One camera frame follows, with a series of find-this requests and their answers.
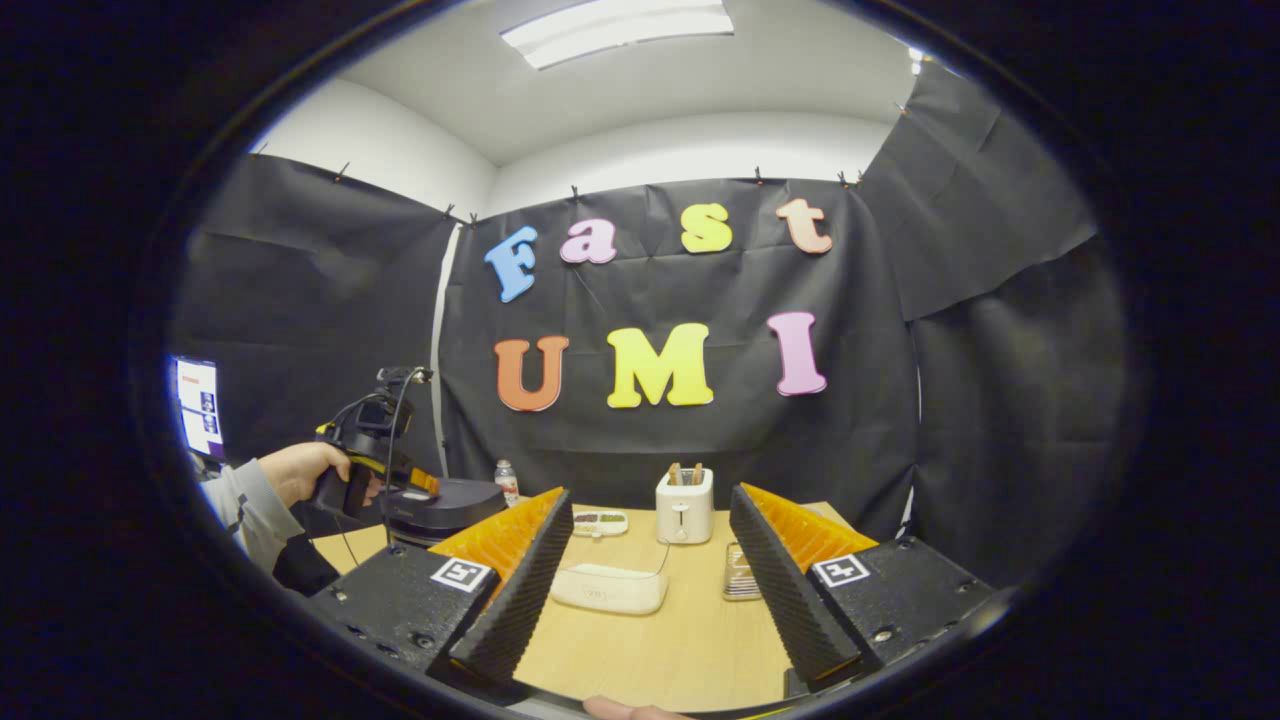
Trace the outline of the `computer monitor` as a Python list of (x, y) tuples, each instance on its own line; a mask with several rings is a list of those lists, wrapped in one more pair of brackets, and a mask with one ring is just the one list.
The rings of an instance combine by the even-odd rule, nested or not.
[(209, 460), (227, 460), (214, 361), (170, 356), (170, 393), (178, 425), (188, 450)]

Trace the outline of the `long ceiling light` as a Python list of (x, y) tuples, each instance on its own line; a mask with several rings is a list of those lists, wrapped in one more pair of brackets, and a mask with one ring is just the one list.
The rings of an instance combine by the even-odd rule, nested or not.
[(500, 38), (543, 70), (627, 45), (733, 32), (723, 0), (588, 0), (506, 29)]

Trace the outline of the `black backdrop cloth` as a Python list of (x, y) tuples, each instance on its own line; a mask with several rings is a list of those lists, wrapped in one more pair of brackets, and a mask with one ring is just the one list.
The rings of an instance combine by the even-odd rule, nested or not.
[(858, 184), (696, 178), (444, 211), (244, 156), (193, 223), (174, 354), (218, 373), (241, 462), (307, 439), (380, 366), (436, 360), (399, 451), (524, 492), (652, 509), (704, 461), (900, 527), (992, 585), (1050, 565), (1115, 487), (1138, 374), (1068, 156), (927, 67)]

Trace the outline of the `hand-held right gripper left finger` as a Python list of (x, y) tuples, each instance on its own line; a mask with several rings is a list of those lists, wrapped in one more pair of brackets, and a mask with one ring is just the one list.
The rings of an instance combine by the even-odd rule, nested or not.
[(512, 680), (573, 529), (557, 487), (421, 548), (394, 542), (311, 598), (372, 656), (480, 685)]

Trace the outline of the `white toaster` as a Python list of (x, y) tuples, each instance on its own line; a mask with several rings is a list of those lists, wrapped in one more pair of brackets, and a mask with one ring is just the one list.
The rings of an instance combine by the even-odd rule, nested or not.
[(687, 486), (685, 473), (694, 466), (681, 468), (681, 486), (668, 486), (667, 469), (655, 487), (655, 537), (662, 544), (701, 544), (712, 537), (714, 471), (703, 466), (703, 483)]

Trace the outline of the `clear rice container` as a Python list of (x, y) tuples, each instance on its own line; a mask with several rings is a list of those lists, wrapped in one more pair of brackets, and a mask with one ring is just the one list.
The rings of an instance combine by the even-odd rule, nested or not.
[(566, 606), (628, 616), (657, 612), (668, 580), (654, 571), (579, 564), (557, 571), (550, 597)]

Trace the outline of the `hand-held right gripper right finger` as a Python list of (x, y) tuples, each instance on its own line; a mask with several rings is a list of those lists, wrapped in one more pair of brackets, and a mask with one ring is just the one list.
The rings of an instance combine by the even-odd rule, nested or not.
[(914, 536), (878, 543), (749, 483), (733, 488), (730, 525), (809, 691), (923, 651), (995, 594)]

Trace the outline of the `clear wire chopstick holder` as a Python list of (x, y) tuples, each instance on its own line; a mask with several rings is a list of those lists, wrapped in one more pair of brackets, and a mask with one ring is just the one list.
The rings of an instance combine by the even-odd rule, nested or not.
[(724, 548), (724, 571), (721, 593), (723, 600), (730, 602), (762, 598), (758, 580), (739, 542), (730, 542)]

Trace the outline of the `dark grey rice cooker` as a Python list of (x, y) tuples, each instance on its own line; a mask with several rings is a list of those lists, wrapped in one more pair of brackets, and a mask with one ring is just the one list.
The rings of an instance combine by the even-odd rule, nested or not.
[(387, 501), (387, 527), (397, 543), (429, 548), (508, 509), (493, 480), (442, 478), (439, 493), (411, 486), (393, 489)]

